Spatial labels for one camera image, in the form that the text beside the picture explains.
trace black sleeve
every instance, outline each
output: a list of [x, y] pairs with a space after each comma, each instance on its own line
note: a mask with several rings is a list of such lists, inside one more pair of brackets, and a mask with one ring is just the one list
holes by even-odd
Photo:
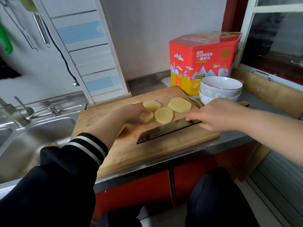
[[89, 226], [95, 207], [93, 185], [108, 149], [81, 133], [68, 145], [44, 147], [40, 166], [0, 200], [1, 226]]

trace striped cuff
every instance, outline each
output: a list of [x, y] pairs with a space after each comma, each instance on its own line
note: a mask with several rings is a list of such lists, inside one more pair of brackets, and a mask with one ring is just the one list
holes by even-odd
[[73, 145], [87, 153], [96, 161], [99, 167], [108, 154], [106, 145], [89, 133], [80, 133], [76, 138], [72, 139], [68, 145]]

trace window frame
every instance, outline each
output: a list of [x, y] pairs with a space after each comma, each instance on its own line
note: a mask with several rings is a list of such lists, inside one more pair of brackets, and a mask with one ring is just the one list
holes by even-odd
[[285, 84], [289, 87], [292, 87], [294, 89], [297, 89], [299, 91], [303, 91], [303, 85], [297, 84], [295, 82], [292, 82], [290, 80], [286, 80], [283, 79], [281, 77], [278, 77], [276, 75], [267, 73], [265, 71], [262, 71], [260, 69], [245, 65], [245, 64], [241, 64], [241, 58], [243, 55], [243, 51], [245, 48], [245, 44], [248, 38], [248, 33], [249, 30], [251, 28], [252, 25], [252, 21], [254, 18], [255, 13], [276, 13], [276, 12], [303, 12], [303, 3], [299, 3], [299, 4], [285, 4], [285, 5], [268, 5], [268, 6], [257, 6], [259, 0], [248, 0], [247, 3], [247, 8], [246, 8], [246, 12], [245, 12], [245, 16], [243, 19], [243, 24], [242, 24], [242, 28], [241, 28], [241, 32], [242, 32], [242, 37], [240, 39], [240, 45], [241, 45], [241, 50], [239, 52], [239, 54], [235, 57], [235, 62], [234, 65], [244, 69], [248, 72], [254, 72], [257, 75], [260, 76], [264, 76], [266, 77], [264, 74], [258, 73], [258, 72], [262, 72], [265, 73], [267, 75], [269, 75], [270, 79], [282, 84]]

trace sink basin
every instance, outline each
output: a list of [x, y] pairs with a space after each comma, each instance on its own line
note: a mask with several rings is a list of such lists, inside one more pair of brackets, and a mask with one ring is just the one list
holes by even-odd
[[0, 128], [0, 147], [11, 136], [13, 130], [10, 128]]
[[[73, 134], [79, 113], [74, 117], [53, 118], [17, 130], [9, 144], [0, 148], [0, 184], [20, 179], [39, 165], [40, 150], [45, 146], [66, 145]], [[12, 131], [0, 130], [0, 143]]]

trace stacked bowls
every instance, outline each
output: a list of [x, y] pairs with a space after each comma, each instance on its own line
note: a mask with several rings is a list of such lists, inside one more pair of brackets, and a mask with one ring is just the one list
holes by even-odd
[[206, 76], [201, 79], [199, 96], [204, 105], [215, 98], [228, 98], [237, 101], [243, 84], [224, 76]]

